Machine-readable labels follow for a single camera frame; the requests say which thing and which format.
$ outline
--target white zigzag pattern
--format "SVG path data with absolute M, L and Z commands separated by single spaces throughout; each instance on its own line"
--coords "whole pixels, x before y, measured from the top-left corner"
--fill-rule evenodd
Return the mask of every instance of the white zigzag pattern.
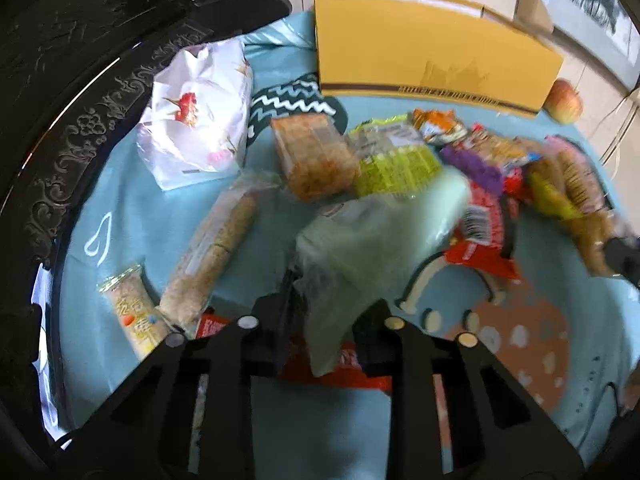
M 274 108 L 286 108 L 290 112 L 299 108 L 304 113 L 307 113 L 309 110 L 313 109 L 317 113 L 325 113 L 329 115 L 334 115 L 335 110 L 331 108 L 327 103 L 319 103 L 318 101 L 312 101 L 308 105 L 305 104 L 304 100 L 300 99 L 293 104 L 289 100 L 280 101 L 279 97 L 272 97 L 271 99 L 267 99 L 267 96 L 261 95 L 260 97 L 255 98 L 251 102 L 251 106 L 254 106 L 257 103 L 262 103 L 264 106 L 273 105 Z

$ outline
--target barcode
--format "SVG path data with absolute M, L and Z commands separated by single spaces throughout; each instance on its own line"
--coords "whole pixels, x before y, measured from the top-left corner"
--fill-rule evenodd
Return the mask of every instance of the barcode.
M 480 245 L 490 245 L 489 208 L 481 205 L 468 206 L 462 219 L 462 232 L 467 240 Z

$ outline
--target white drawing on tablecloth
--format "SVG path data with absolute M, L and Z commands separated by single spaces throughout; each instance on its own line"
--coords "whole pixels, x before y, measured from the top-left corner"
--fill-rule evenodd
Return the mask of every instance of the white drawing on tablecloth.
M 105 221 L 108 221 L 107 241 L 104 244 L 104 251 L 100 256 L 100 259 L 98 260 L 98 264 L 96 265 L 96 267 L 100 267 L 102 262 L 107 257 L 107 254 L 109 254 L 109 246 L 111 243 L 111 216 L 112 216 L 111 211 L 109 211 L 106 215 L 102 217 L 102 220 L 100 221 L 100 225 L 98 226 L 98 230 L 95 232 L 95 235 L 89 238 L 87 240 L 87 243 L 84 244 L 84 254 L 86 254 L 87 256 L 95 256 L 96 254 L 98 254 L 98 251 L 100 251 L 100 240 L 98 240 L 98 244 L 96 245 L 95 249 L 91 249 L 90 247 L 91 247 L 91 244 L 93 244 L 98 239 L 98 236 L 100 235 L 100 231 L 102 230 L 102 225 L 105 223 Z

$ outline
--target white plastic bag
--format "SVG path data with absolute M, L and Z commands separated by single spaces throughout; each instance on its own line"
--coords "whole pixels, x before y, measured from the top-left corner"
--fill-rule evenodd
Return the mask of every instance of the white plastic bag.
M 189 46 L 154 78 L 138 153 L 163 190 L 236 174 L 253 84 L 239 38 Z

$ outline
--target red apple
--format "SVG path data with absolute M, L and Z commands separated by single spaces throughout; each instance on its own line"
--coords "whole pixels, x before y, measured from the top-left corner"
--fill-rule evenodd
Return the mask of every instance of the red apple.
M 557 79 L 543 108 L 560 124 L 571 124 L 582 115 L 582 99 L 571 83 L 565 79 Z

